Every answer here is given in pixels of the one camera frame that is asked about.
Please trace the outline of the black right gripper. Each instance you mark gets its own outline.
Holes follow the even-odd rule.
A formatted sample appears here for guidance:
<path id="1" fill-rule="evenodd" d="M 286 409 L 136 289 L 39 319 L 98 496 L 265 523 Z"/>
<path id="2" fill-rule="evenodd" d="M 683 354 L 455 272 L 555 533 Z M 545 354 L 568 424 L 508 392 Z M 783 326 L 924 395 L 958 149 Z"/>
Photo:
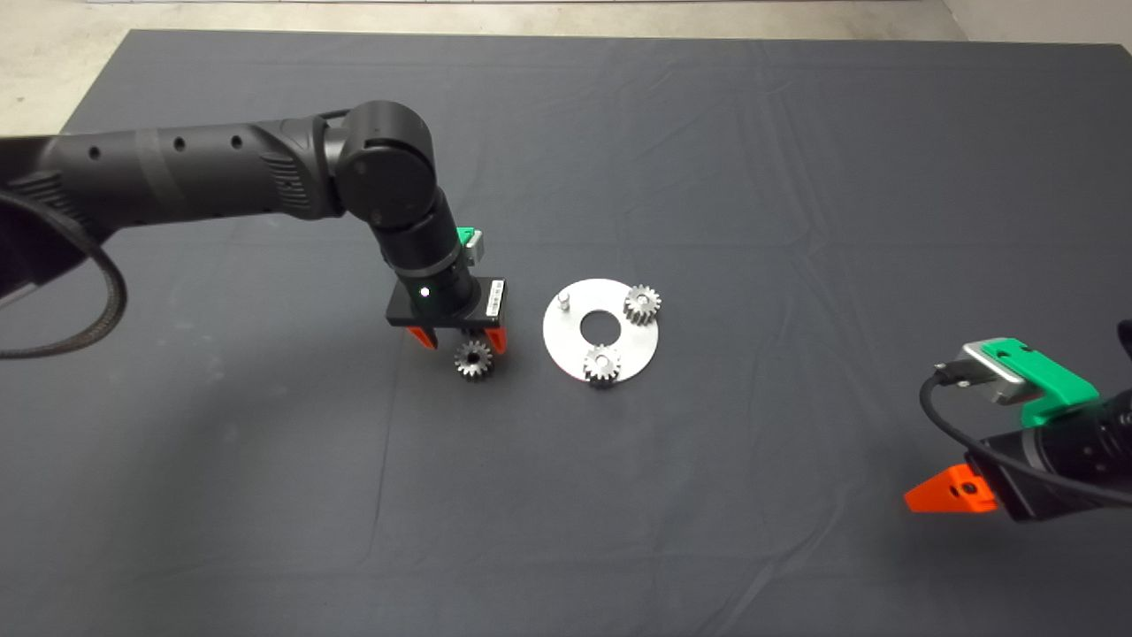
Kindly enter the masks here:
<path id="1" fill-rule="evenodd" d="M 1036 434 L 1017 431 L 990 436 L 981 445 L 1027 467 L 1046 472 Z M 1040 523 L 1073 511 L 1073 499 L 1057 487 L 1029 477 L 1022 472 L 966 451 L 969 466 L 950 466 L 921 481 L 903 494 L 903 503 L 912 513 L 933 515 L 983 515 L 1006 509 L 1015 523 Z"/>

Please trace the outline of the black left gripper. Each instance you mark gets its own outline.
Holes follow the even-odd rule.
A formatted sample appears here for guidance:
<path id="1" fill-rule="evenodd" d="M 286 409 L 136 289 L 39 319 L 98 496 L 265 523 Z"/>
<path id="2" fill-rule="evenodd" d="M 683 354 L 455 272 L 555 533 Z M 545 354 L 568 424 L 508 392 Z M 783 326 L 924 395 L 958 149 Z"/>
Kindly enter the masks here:
<path id="1" fill-rule="evenodd" d="M 397 272 L 385 318 L 428 350 L 440 348 L 436 329 L 484 332 L 494 352 L 507 351 L 507 279 L 475 277 L 461 259 L 429 277 Z"/>

